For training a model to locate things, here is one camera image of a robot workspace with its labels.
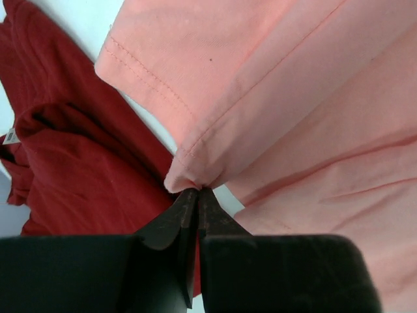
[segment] white label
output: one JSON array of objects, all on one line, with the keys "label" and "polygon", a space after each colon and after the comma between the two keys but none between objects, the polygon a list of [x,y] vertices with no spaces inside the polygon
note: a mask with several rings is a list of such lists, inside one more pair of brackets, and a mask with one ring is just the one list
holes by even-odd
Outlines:
[{"label": "white label", "polygon": [[3,145],[11,145],[12,143],[19,143],[19,142],[20,140],[16,135],[16,131],[14,130],[14,128],[12,128],[6,134],[6,138],[3,141]]}]

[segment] stitching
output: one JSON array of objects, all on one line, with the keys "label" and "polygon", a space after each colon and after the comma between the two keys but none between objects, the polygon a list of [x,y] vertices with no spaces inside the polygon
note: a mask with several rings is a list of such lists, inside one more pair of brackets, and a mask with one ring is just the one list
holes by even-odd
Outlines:
[{"label": "stitching", "polygon": [[183,158],[186,158],[188,155],[191,155],[194,158],[200,159],[198,156],[194,155],[191,150],[195,147],[195,145],[197,145],[197,142],[212,128],[212,126],[214,124],[216,124],[224,115],[227,114],[227,112],[229,112],[233,107],[235,107],[235,105],[241,101],[253,88],[255,88],[257,85],[259,85],[278,65],[280,65],[282,63],[282,61],[284,61],[293,51],[295,51],[299,45],[301,45],[301,43],[303,43],[316,29],[318,29],[325,20],[327,20],[329,18],[329,16],[331,16],[341,5],[343,5],[347,0],[344,0],[343,2],[341,2],[335,9],[333,9],[329,15],[322,20],[316,27],[314,27],[306,36],[304,36],[304,38],[293,48],[291,49],[291,51],[289,51],[281,60],[279,60],[268,72],[266,72],[266,74],[257,82],[255,83],[252,87],[250,87],[236,102],[234,102],[230,107],[228,107],[228,109],[223,112],[221,114],[221,116],[219,116],[214,122],[213,124],[210,125],[210,127],[208,127],[204,133],[202,133],[202,135],[200,135],[200,137],[198,137],[198,139],[196,139],[196,141],[194,141],[194,143],[192,144],[192,146],[188,149],[184,149],[183,147],[179,147],[180,150],[184,151],[184,156]]},{"label": "stitching", "polygon": [[[158,82],[160,82],[165,88],[167,88],[169,91],[171,91],[171,93],[174,95],[174,97],[180,101],[184,107],[187,109],[188,113],[194,117],[191,109],[188,107],[188,105],[181,99],[181,97],[174,92],[174,90],[168,86],[165,82],[163,82],[159,77],[157,77],[155,74],[153,74],[150,70],[148,70],[145,65],[139,61],[138,59],[136,59],[128,50],[126,50],[125,47],[123,47],[121,44],[119,44],[112,36],[109,36],[110,40],[116,45],[118,46],[121,50],[123,50],[124,52],[126,52],[128,54],[128,56],[135,61],[138,65],[140,65],[140,67],[145,70],[146,73],[150,74],[155,80],[157,80]],[[123,62],[123,64],[125,64],[130,70],[132,70],[126,63]]]},{"label": "stitching", "polygon": [[172,100],[169,100],[163,93],[161,93],[159,90],[157,90],[155,87],[151,86],[148,82],[146,82],[142,77],[139,76],[138,73],[136,73],[131,67],[129,67],[123,60],[119,59],[115,54],[113,54],[111,51],[109,51],[106,47],[104,47],[105,51],[107,51],[112,57],[114,57],[118,62],[122,63],[125,67],[127,67],[137,78],[139,78],[145,85],[147,85],[149,88],[154,90],[156,93],[158,93],[162,98],[167,100],[168,102],[172,102]]}]

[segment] pink cloth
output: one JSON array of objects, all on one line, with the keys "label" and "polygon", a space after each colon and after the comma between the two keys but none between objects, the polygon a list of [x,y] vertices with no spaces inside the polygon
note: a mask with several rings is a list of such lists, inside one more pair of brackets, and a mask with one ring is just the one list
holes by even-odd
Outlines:
[{"label": "pink cloth", "polygon": [[228,182],[255,234],[338,233],[386,310],[417,310],[417,1],[125,0],[97,74]]}]

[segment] clothing tag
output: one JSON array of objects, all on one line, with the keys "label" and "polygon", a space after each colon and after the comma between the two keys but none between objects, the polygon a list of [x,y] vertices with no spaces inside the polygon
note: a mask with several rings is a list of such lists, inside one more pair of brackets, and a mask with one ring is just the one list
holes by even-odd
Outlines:
[{"label": "clothing tag", "polygon": [[16,131],[14,128],[11,128],[6,135],[5,140],[3,141],[3,145],[11,145],[12,143],[19,143],[20,140],[16,135]]}]

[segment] red fabric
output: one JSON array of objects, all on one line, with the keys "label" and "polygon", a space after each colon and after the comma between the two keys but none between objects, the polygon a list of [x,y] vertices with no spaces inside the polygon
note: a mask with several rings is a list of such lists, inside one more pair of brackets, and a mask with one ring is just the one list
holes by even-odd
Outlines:
[{"label": "red fabric", "polygon": [[[21,143],[0,146],[22,235],[132,233],[173,203],[172,156],[93,63],[26,0],[4,0],[0,80]],[[199,273],[196,273],[196,294]]]}]

